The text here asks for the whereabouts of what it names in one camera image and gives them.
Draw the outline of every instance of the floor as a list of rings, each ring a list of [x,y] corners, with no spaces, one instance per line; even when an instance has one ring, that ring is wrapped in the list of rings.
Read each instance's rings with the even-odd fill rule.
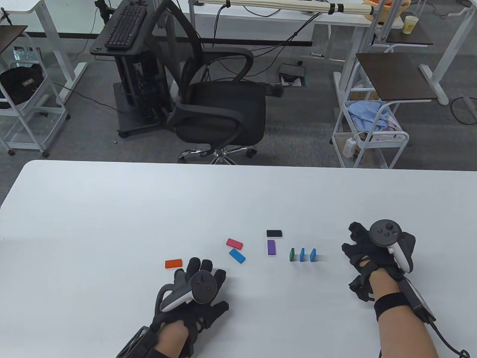
[[[449,1],[434,1],[436,13],[458,12],[462,6]],[[427,6],[421,22],[436,44],[427,49],[418,49],[410,55],[417,66],[426,63],[434,68],[450,42],[462,18],[441,19],[432,14]],[[333,57],[343,58],[350,29],[338,28]],[[323,41],[314,52],[324,51],[326,27],[315,28],[317,38]],[[469,35],[466,44],[451,65],[441,84],[449,97],[460,94],[477,97],[477,28]],[[49,73],[57,82],[64,83],[58,64],[49,51],[44,39],[36,39],[41,47],[43,59]],[[65,46],[74,58],[82,50],[86,40],[64,40]],[[338,106],[332,84],[332,72],[340,69],[339,64],[325,63],[309,56],[310,48],[286,48],[274,65],[256,77],[256,81],[275,83],[276,71],[281,63],[303,61],[306,66],[304,88],[287,88],[283,98],[268,98],[267,125],[264,139],[257,145],[259,153],[252,159],[237,155],[239,164],[337,167],[339,162],[333,147],[329,144]],[[251,72],[256,73],[267,67],[276,52],[258,58]],[[99,102],[115,106],[113,83],[119,76],[115,64],[95,61],[88,53],[78,56],[75,61],[89,63],[76,90]],[[239,68],[238,63],[229,62],[231,69]],[[230,74],[219,64],[211,70],[212,78],[227,77]],[[118,137],[117,118],[114,110],[97,105],[90,100],[73,94],[67,109],[72,118],[67,121],[50,150],[47,160],[94,160],[126,162],[174,163],[184,149],[194,147],[183,143],[173,133],[157,131],[127,139]],[[401,105],[397,112],[400,123],[410,134],[411,144],[405,149],[396,168],[477,170],[477,126],[465,126],[451,115],[449,107],[437,101],[429,104]],[[0,132],[5,128],[0,124]],[[42,159],[37,151],[17,150],[13,157],[0,151],[0,203],[25,163]]]

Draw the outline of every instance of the chair base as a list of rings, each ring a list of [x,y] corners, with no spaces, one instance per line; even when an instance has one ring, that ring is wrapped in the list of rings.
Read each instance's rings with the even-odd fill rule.
[[[229,164],[229,165],[237,165],[235,161],[229,158],[230,154],[239,153],[242,151],[246,151],[245,154],[248,158],[252,158],[256,153],[257,150],[253,146],[238,146],[233,147],[231,149],[216,149],[213,153],[210,153],[208,150],[199,150],[199,149],[187,149],[184,150],[181,155],[179,156],[178,163],[185,163],[186,156],[188,155],[199,155],[201,158],[212,155],[214,158],[210,162],[210,164]]]

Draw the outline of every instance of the hand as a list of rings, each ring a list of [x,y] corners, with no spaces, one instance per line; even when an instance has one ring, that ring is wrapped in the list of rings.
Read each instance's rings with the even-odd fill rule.
[[[212,262],[210,260],[203,260],[201,263],[198,258],[191,258],[185,273],[186,281],[190,281],[191,277],[199,270],[212,272]],[[174,280],[176,280],[176,277],[183,275],[183,272],[184,270],[182,269],[176,270],[174,273]],[[217,270],[215,272],[214,279],[217,284],[217,293],[224,283],[225,278],[226,273],[224,270]],[[180,357],[190,357],[194,353],[193,344],[197,341],[198,333],[202,332],[204,329],[210,328],[215,320],[228,310],[228,303],[225,301],[221,301],[216,305],[211,305],[214,299],[215,297],[206,304],[199,304],[192,300],[189,303],[181,304],[169,312],[160,312],[159,305],[162,300],[158,300],[155,309],[156,315],[151,324],[151,329],[158,331],[163,323],[183,321],[184,326],[188,329],[189,337]]]
[[[350,283],[350,289],[363,301],[373,300],[369,294],[373,293],[369,283],[369,276],[379,268],[384,268],[395,280],[401,280],[404,272],[398,267],[394,257],[385,247],[375,245],[369,237],[369,232],[358,222],[353,222],[349,230],[355,245],[344,243],[341,249],[350,259],[350,263],[360,275]]]

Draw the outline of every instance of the vr controller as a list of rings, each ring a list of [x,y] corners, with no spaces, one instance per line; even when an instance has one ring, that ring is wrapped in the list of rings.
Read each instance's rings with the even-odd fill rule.
[[[414,265],[411,255],[416,238],[403,232],[399,225],[392,220],[376,221],[369,229],[371,241],[381,247],[386,247],[401,270],[412,272]]]
[[[200,270],[195,273],[190,280],[187,280],[184,271],[178,271],[173,284],[165,284],[159,290],[156,300],[156,310],[169,312],[183,303],[192,300],[200,304],[206,304],[215,297],[217,293],[217,282],[209,271]]]

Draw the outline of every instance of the caster wheel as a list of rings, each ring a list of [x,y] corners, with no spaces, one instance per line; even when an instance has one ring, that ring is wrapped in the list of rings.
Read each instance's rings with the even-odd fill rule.
[[[247,149],[247,152],[245,153],[245,155],[247,156],[247,158],[252,158],[256,153],[257,153],[256,149]]]

